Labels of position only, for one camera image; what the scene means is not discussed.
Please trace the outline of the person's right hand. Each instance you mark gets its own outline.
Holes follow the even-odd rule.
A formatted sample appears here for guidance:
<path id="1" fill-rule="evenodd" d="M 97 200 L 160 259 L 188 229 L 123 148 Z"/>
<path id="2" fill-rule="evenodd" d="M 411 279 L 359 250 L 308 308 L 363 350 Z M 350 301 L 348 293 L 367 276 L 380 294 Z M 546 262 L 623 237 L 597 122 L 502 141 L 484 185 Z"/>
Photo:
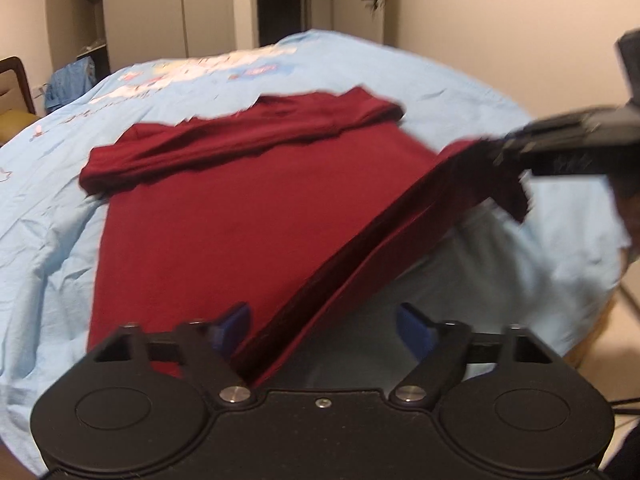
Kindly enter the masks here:
<path id="1" fill-rule="evenodd" d="M 618 214 L 631 240 L 631 249 L 639 255 L 640 196 L 638 174 L 609 174 L 608 183 L 614 193 Z"/>

